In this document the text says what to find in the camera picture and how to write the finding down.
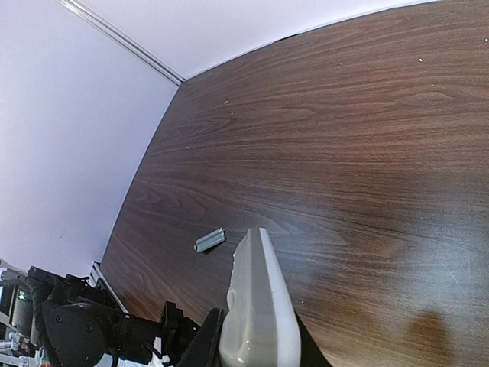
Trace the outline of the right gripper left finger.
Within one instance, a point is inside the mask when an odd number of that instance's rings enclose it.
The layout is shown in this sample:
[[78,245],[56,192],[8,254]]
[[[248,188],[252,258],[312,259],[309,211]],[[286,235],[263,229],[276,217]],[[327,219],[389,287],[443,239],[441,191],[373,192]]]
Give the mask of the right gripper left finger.
[[219,342],[225,311],[213,308],[176,367],[219,367]]

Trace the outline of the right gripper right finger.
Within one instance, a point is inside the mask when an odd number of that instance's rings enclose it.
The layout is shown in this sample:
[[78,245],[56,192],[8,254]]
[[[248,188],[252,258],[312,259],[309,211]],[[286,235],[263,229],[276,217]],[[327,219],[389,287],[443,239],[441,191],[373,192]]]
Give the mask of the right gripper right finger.
[[332,367],[297,312],[295,316],[301,339],[300,367]]

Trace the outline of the white remote control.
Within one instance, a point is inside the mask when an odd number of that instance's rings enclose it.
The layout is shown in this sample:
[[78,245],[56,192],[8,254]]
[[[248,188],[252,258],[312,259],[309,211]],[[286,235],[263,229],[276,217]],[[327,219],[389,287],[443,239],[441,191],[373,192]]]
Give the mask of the white remote control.
[[222,366],[298,366],[300,329],[270,236],[250,228],[234,253],[222,324]]

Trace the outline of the grey battery cover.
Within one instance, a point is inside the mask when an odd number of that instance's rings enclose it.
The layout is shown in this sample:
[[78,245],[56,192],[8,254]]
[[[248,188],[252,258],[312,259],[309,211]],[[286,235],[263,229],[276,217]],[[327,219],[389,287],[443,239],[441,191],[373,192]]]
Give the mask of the grey battery cover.
[[196,240],[194,250],[197,253],[202,253],[222,244],[226,241],[225,229],[223,227],[210,232],[207,235]]

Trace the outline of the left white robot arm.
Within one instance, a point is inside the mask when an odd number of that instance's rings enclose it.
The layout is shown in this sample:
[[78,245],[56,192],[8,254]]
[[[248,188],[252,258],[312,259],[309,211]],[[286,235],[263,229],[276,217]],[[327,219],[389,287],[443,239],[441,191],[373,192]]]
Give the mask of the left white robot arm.
[[199,329],[172,302],[155,322],[124,312],[87,278],[1,267],[1,335],[20,356],[44,349],[58,366],[95,366],[105,355],[114,364],[148,364],[154,356],[177,364]]

